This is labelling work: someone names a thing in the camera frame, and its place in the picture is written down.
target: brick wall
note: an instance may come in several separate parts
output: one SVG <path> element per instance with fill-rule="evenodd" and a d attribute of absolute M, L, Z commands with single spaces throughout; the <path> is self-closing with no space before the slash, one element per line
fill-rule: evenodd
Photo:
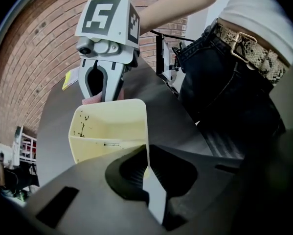
<path fill-rule="evenodd" d="M 33 0 L 13 22 L 0 47 L 0 142 L 11 145 L 16 126 L 36 135 L 51 88 L 79 65 L 74 36 L 87 0 Z M 156 0 L 133 0 L 141 10 Z M 187 19 L 159 27 L 183 36 Z M 177 40 L 167 39 L 169 46 Z M 141 56 L 156 66 L 155 37 L 140 38 Z"/>

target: person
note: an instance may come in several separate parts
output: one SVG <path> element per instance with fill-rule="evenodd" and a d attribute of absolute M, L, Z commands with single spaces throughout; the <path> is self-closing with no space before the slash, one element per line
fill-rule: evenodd
<path fill-rule="evenodd" d="M 21 163 L 16 169 L 4 168 L 4 155 L 0 153 L 0 191 L 2 195 L 16 197 L 25 187 L 39 186 L 37 175 L 29 173 L 27 163 Z"/>
<path fill-rule="evenodd" d="M 140 12 L 140 34 L 215 1 L 158 0 Z M 293 64 L 293 25 L 276 0 L 230 0 L 177 59 L 179 100 L 199 125 L 262 140 L 285 131 L 269 92 Z"/>

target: jeans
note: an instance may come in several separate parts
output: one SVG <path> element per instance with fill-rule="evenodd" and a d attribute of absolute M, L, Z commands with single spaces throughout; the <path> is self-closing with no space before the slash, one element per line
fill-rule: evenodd
<path fill-rule="evenodd" d="M 209 26 L 181 49 L 177 58 L 185 72 L 179 100 L 201 126 L 240 137 L 268 139 L 285 131 L 269 97 L 273 85 L 257 70 L 230 54 Z"/>

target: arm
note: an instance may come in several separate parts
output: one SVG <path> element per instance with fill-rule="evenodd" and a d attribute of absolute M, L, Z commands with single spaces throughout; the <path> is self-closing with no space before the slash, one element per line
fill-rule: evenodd
<path fill-rule="evenodd" d="M 5 186 L 5 173 L 3 163 L 0 163 L 0 186 Z"/>
<path fill-rule="evenodd" d="M 140 34 L 203 10 L 216 0 L 159 0 L 140 12 Z"/>

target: pink object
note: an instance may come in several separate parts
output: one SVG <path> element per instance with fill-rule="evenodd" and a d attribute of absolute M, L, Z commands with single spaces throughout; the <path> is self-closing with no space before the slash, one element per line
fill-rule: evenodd
<path fill-rule="evenodd" d="M 124 93 L 123 93 L 123 89 L 121 89 L 120 93 L 119 93 L 119 97 L 117 100 L 123 100 L 124 99 Z M 96 104 L 96 103 L 100 103 L 102 101 L 102 92 L 100 92 L 99 94 L 90 97 L 90 98 L 86 98 L 82 100 L 82 104 Z"/>

